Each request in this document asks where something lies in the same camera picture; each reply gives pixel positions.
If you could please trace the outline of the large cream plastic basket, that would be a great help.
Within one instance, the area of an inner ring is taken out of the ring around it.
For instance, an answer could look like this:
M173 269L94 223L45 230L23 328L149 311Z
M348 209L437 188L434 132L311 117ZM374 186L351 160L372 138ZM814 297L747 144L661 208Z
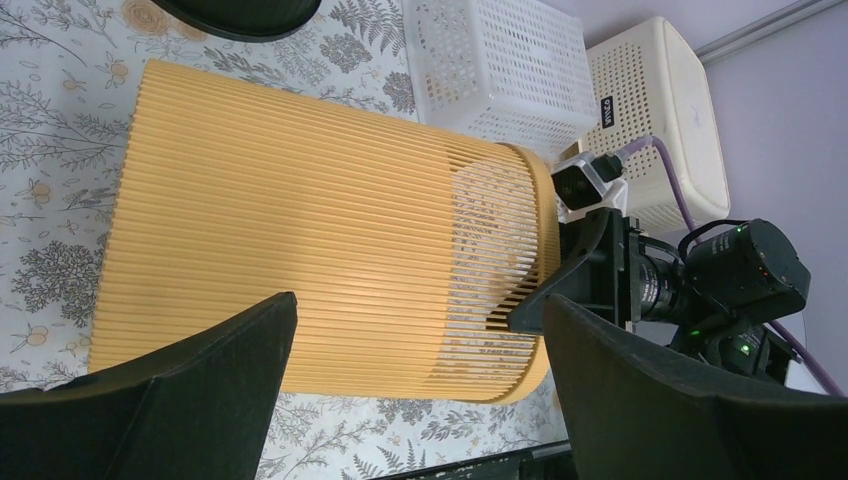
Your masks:
M669 151L696 224L723 219L730 195L707 76L683 36L648 19L587 52L599 123L578 141L595 154L645 136Z

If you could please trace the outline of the yellow plastic waste bin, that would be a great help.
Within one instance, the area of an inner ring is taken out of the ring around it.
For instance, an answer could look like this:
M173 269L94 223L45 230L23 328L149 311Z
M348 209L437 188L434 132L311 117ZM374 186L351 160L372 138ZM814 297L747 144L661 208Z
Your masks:
M284 391L512 403L549 362L507 317L559 262L552 181L525 148L153 60L89 367L291 292Z

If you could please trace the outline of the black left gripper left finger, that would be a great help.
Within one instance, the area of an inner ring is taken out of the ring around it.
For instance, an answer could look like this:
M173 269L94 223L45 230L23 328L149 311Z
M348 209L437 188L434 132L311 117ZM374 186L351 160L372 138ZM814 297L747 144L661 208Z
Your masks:
M278 293L58 387L1 397L5 479L252 479L297 326Z

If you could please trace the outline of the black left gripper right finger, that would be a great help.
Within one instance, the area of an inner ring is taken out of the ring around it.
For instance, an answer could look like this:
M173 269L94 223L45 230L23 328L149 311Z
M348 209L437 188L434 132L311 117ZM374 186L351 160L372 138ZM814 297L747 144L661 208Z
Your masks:
M543 333L582 479L843 479L847 402L735 375L559 295Z

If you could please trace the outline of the black bucket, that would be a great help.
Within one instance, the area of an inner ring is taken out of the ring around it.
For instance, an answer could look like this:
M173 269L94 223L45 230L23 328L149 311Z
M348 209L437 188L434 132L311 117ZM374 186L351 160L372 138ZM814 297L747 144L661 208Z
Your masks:
M187 25L247 43L284 39L306 25L321 0L153 0Z

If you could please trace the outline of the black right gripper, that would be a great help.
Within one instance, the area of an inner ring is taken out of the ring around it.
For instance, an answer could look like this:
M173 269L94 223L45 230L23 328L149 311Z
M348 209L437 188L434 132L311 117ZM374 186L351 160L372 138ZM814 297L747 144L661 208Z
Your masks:
M540 335L545 299L562 295L608 322L685 325L694 294L675 247L601 207L559 225L560 264L507 314L512 333Z

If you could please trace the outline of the white mesh plastic basket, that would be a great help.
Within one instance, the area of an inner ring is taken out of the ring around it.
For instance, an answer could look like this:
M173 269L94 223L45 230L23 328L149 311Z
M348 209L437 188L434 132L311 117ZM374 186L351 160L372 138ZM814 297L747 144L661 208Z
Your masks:
M404 1L420 122L558 157L596 127L583 25L557 1Z

